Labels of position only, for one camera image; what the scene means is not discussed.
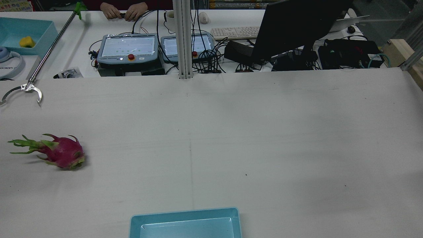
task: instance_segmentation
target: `white mug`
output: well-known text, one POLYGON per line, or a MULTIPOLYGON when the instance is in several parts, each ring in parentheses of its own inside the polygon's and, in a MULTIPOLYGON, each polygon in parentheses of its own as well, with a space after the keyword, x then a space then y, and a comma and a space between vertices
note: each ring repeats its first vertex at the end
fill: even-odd
POLYGON ((165 12, 165 26, 170 30, 175 32, 175 14, 173 10, 165 12))

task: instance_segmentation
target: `light blue tray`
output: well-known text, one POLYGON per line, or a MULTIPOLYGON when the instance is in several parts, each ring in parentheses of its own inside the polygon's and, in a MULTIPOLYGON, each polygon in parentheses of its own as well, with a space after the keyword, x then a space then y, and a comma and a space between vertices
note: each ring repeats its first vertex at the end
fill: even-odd
POLYGON ((21 55, 38 55, 43 58, 58 33, 52 21, 0 17, 0 46, 21 55), (31 36, 34 48, 23 48, 19 41, 31 36))
POLYGON ((242 238, 237 208, 135 215, 129 238, 242 238))

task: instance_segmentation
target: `dragon fruit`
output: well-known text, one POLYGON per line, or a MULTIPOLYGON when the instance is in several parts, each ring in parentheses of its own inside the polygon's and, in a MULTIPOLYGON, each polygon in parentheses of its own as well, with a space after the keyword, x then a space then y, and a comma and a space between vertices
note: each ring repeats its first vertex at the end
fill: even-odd
POLYGON ((45 136, 53 137, 53 141, 35 141, 29 140, 26 136, 22 135, 25 140, 12 140, 9 141, 15 146, 25 147, 29 146, 27 152, 10 152, 11 154, 30 154, 34 151, 46 154, 47 158, 37 155, 38 158, 44 160, 47 164, 56 165, 63 169, 75 169, 80 167, 82 162, 85 161, 85 155, 82 146, 79 144, 78 139, 73 137, 76 141, 66 137, 57 137, 52 134, 43 134, 45 136))

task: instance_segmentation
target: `laptop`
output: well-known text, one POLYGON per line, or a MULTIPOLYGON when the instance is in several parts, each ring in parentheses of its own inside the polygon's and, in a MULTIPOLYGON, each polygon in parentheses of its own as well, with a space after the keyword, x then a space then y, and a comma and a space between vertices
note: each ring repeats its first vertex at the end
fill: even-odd
POLYGON ((341 31, 351 25, 359 23, 361 20, 366 19, 370 15, 361 16, 361 17, 350 17, 350 18, 344 18, 344 19, 338 19, 333 24, 332 28, 329 32, 336 32, 341 31))

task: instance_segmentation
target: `person's hand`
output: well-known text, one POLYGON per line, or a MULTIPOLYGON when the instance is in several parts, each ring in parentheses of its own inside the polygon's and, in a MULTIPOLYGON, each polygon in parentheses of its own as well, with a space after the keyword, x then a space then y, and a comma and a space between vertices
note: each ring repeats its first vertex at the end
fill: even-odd
POLYGON ((122 19, 121 12, 119 12, 119 10, 111 4, 102 3, 100 5, 100 10, 103 12, 103 14, 106 16, 107 19, 114 19, 114 18, 122 19))
POLYGON ((144 2, 131 5, 128 8, 128 11, 126 11, 125 20, 128 22, 135 21, 147 10, 148 10, 148 6, 144 2))

